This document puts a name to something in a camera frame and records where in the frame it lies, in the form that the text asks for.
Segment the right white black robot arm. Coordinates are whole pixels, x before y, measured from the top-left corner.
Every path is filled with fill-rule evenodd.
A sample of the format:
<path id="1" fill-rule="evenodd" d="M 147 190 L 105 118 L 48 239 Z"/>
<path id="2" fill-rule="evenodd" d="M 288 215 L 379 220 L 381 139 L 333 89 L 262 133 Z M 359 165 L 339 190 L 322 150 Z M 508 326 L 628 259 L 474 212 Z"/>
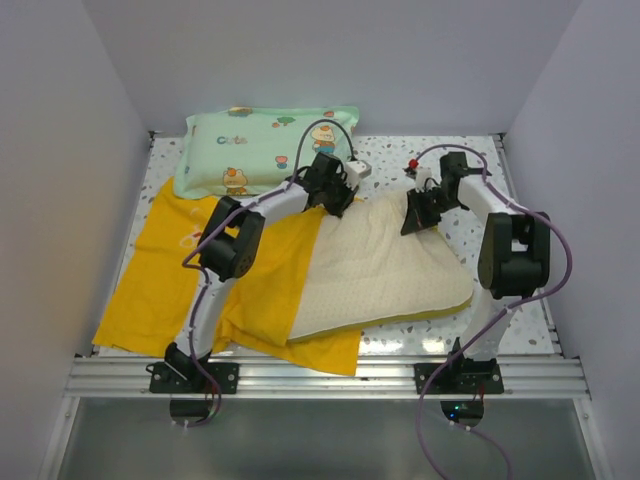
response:
<path id="1" fill-rule="evenodd" d="M 415 186 L 407 193 L 401 233 L 435 227 L 454 209 L 472 212 L 484 228 L 477 260 L 481 294 L 469 325 L 456 338 L 446 360 L 440 365 L 415 365 L 416 390 L 421 395 L 501 394 L 504 386 L 497 355 L 516 309 L 499 303 L 509 298 L 530 299 L 546 285 L 549 220 L 502 195 L 490 184 L 487 167 L 470 166 L 465 153 L 449 152 L 439 165 L 438 177 L 416 159 L 406 167 Z"/>

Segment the cream yellow-edged pillow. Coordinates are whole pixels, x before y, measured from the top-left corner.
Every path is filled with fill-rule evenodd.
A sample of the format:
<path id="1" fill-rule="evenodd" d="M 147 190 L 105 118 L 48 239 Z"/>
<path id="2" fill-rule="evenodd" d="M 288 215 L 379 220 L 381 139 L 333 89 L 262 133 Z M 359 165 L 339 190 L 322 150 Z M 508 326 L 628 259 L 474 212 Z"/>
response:
<path id="1" fill-rule="evenodd" d="M 472 275 L 442 235 L 402 235 L 407 206 L 406 194 L 392 191 L 323 218 L 290 340 L 469 306 Z"/>

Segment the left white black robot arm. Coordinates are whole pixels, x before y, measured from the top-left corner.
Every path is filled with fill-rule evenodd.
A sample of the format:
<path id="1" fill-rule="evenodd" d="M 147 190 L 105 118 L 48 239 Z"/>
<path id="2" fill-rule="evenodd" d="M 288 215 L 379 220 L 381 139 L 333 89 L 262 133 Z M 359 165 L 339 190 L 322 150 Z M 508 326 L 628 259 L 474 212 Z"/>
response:
<path id="1" fill-rule="evenodd" d="M 208 364 L 223 307 L 238 279 L 253 266 L 264 229 L 286 217 L 322 206 L 340 217 L 359 184 L 371 174 L 361 160 L 341 161 L 319 153 L 274 189 L 255 197 L 222 197 L 183 266 L 201 273 L 182 329 L 164 359 L 147 366 L 154 394 L 229 393 L 223 375 Z"/>

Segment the yellow pillowcase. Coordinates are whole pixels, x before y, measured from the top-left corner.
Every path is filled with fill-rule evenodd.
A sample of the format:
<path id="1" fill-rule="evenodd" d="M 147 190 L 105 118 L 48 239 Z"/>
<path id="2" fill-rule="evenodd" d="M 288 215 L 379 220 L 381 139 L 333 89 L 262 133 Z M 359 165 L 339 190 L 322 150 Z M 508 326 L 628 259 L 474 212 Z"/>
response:
<path id="1" fill-rule="evenodd" d="M 202 275 L 183 267 L 195 249 L 214 197 L 181 199 L 167 180 L 156 194 L 132 258 L 93 338 L 95 345 L 163 356 L 188 318 Z M 221 313 L 214 352 L 235 343 L 293 364 L 352 376 L 360 334 L 356 330 L 289 341 L 306 284 L 312 251 L 327 213 L 314 208 L 265 229 L 256 261 L 233 286 Z"/>

